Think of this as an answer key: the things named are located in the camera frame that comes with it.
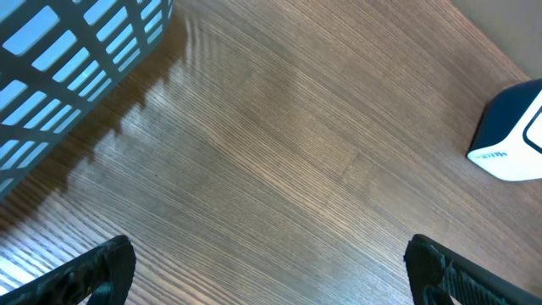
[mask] plastic basket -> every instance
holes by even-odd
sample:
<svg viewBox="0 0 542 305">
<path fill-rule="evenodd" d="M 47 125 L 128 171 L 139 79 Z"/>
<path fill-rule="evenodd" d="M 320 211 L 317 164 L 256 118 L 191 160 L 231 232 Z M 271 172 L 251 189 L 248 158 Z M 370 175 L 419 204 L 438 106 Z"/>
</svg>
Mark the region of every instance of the plastic basket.
<svg viewBox="0 0 542 305">
<path fill-rule="evenodd" d="M 0 200 L 163 37 L 171 0 L 0 0 Z"/>
</svg>

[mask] wooden floor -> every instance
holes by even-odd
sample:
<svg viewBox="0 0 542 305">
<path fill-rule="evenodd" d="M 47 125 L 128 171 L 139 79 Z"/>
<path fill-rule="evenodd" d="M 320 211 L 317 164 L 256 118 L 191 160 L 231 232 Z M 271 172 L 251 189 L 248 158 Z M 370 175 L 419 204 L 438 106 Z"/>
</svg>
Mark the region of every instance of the wooden floor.
<svg viewBox="0 0 542 305">
<path fill-rule="evenodd" d="M 449 0 L 184 0 L 0 204 L 2 293 L 118 235 L 129 303 L 412 304 L 424 233 L 542 295 L 542 185 L 471 164 L 526 80 Z"/>
</svg>

